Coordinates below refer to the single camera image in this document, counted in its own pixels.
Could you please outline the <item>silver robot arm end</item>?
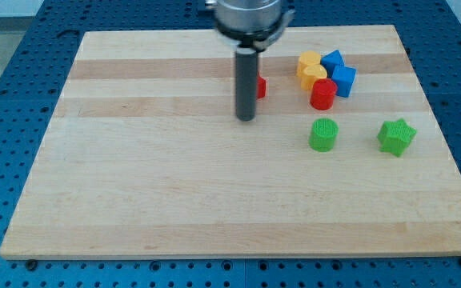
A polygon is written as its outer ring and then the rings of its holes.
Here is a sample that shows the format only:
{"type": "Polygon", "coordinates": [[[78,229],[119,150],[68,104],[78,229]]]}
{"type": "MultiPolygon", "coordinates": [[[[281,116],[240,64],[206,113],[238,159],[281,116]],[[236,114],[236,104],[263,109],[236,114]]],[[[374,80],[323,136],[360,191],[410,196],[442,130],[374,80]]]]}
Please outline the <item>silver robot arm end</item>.
{"type": "Polygon", "coordinates": [[[212,4],[214,28],[233,49],[262,53],[276,43],[295,18],[283,11],[281,0],[216,0],[212,4]]]}

